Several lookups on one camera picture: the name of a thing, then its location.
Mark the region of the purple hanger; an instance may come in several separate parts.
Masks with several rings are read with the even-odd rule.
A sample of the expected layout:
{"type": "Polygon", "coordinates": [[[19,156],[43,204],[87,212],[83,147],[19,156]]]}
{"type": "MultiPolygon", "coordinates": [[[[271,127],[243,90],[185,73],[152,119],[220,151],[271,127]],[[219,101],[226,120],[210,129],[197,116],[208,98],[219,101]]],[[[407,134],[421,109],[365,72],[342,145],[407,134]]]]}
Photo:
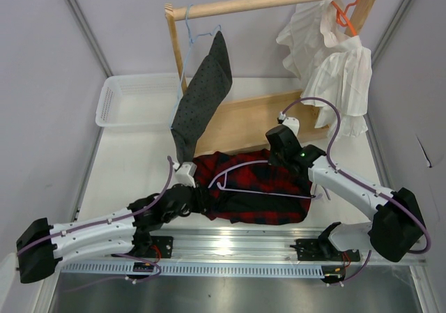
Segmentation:
{"type": "Polygon", "coordinates": [[[314,199],[314,200],[321,199],[323,197],[322,193],[312,194],[309,197],[306,197],[303,195],[296,195],[296,194],[280,194],[280,193],[274,193],[274,192],[262,192],[262,191],[254,191],[254,190],[233,189],[233,188],[228,188],[226,186],[227,181],[228,181],[228,174],[231,171],[240,169],[242,167],[246,167],[246,166],[250,166],[250,165],[259,165],[259,164],[268,164],[268,161],[267,160],[248,161],[248,162],[242,162],[241,164],[229,167],[228,169],[221,171],[219,174],[217,174],[212,179],[212,181],[208,184],[208,189],[211,189],[214,185],[216,185],[220,191],[224,191],[224,192],[262,194],[262,195],[275,196],[275,197],[290,197],[290,198],[295,198],[295,199],[314,199]]]}

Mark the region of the red plaid skirt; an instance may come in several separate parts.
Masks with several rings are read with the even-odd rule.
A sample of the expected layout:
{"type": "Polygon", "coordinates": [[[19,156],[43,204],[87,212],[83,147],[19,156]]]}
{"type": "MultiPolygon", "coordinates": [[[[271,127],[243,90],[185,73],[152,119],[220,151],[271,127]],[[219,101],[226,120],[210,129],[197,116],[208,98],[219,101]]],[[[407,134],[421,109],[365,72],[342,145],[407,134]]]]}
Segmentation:
{"type": "MultiPolygon", "coordinates": [[[[221,171],[242,162],[268,160],[269,155],[269,150],[262,149],[236,155],[215,152],[193,159],[197,166],[194,174],[197,186],[206,189],[210,196],[210,208],[203,215],[210,220],[219,218],[231,223],[283,225],[302,222],[309,212],[311,199],[224,192],[216,185],[208,189],[208,184],[221,171]]],[[[311,195],[312,189],[307,178],[270,164],[250,165],[231,171],[226,186],[306,197],[311,195]]]]}

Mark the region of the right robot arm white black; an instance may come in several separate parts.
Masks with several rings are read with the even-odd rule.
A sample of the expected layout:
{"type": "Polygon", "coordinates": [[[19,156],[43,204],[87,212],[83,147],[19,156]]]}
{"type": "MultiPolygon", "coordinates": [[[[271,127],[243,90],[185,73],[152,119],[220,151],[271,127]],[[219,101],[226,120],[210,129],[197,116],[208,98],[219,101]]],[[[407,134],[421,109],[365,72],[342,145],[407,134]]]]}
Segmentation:
{"type": "Polygon", "coordinates": [[[335,259],[347,250],[371,250],[391,262],[413,253],[426,227],[415,195],[408,189],[393,191],[338,168],[328,153],[309,144],[301,146],[292,129],[278,125],[266,133],[270,163],[287,168],[315,185],[334,192],[356,207],[367,222],[335,222],[318,237],[318,251],[335,259]]]}

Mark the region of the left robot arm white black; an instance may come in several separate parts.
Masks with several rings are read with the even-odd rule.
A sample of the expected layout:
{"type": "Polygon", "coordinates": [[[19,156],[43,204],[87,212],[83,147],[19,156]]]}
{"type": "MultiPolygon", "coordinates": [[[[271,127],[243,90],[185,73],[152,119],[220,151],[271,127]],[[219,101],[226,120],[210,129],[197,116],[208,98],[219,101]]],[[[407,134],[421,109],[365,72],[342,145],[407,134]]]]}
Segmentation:
{"type": "Polygon", "coordinates": [[[41,281],[59,268],[92,257],[145,257],[153,244],[152,232],[177,217],[205,213],[208,198],[207,188],[175,184],[92,220],[65,224],[50,224],[45,217],[34,220],[16,242],[20,282],[41,281]]]}

